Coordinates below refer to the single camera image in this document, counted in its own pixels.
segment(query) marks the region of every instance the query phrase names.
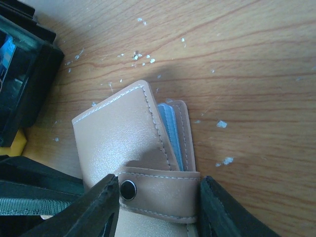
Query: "leather flap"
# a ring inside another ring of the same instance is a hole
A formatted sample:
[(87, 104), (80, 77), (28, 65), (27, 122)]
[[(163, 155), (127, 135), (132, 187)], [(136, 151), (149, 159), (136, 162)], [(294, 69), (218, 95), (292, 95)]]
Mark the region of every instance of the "leather flap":
[(116, 175), (137, 189), (133, 200), (120, 198), (123, 209), (175, 223), (197, 221), (199, 172), (124, 167)]
[(123, 166), (179, 170), (146, 81), (133, 83), (72, 122), (88, 188)]

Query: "black plastic case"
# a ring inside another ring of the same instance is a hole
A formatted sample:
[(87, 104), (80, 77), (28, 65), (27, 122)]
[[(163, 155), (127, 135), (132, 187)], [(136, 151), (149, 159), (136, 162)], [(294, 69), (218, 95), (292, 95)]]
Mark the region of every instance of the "black plastic case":
[(34, 12), (0, 0), (0, 147), (10, 147), (19, 128), (35, 123), (64, 58), (53, 44), (56, 34), (33, 20)]

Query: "white debris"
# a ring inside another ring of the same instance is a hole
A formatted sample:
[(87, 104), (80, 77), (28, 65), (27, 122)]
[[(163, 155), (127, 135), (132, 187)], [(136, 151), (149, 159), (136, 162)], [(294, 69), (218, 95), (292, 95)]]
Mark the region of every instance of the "white debris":
[(184, 38), (181, 39), (181, 42), (184, 43), (184, 47), (187, 47), (187, 44), (185, 43), (185, 41), (186, 41), (186, 40), (185, 40)]
[(138, 22), (143, 22), (144, 26), (147, 25), (147, 22), (143, 20), (143, 18), (137, 18)]
[(84, 52), (84, 48), (81, 50), (81, 52), (75, 56), (75, 59), (78, 60), (80, 58), (80, 56), (83, 54)]
[(226, 157), (226, 159), (223, 161), (223, 165), (228, 165), (234, 161), (233, 157)]
[(216, 124), (217, 127), (221, 127), (221, 128), (225, 128), (227, 127), (227, 123), (224, 121), (218, 121), (218, 123)]
[(111, 92), (113, 93), (112, 82), (109, 82), (109, 87), (111, 88)]

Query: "wallet strap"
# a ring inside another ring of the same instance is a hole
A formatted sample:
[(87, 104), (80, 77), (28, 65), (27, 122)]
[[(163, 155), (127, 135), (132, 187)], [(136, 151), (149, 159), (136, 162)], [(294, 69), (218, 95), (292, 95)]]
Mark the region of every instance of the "wallet strap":
[(136, 187), (133, 200), (120, 198), (122, 209), (175, 223), (197, 221), (199, 172), (123, 167), (115, 174), (120, 184), (128, 180)]

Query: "paint chip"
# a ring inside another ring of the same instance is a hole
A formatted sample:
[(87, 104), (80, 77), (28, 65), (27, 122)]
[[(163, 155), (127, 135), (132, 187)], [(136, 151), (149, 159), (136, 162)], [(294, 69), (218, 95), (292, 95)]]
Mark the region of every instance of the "paint chip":
[(218, 121), (218, 123), (216, 124), (217, 127), (221, 127), (221, 128), (226, 128), (227, 127), (227, 123), (224, 121)]
[(234, 161), (233, 157), (226, 157), (226, 159), (223, 161), (223, 165), (228, 165)]
[(111, 92), (114, 93), (113, 88), (112, 88), (112, 82), (110, 81), (108, 84), (109, 84), (109, 87), (111, 88)]
[(81, 52), (75, 56), (75, 59), (78, 60), (83, 52), (84, 52), (84, 48), (82, 48)]

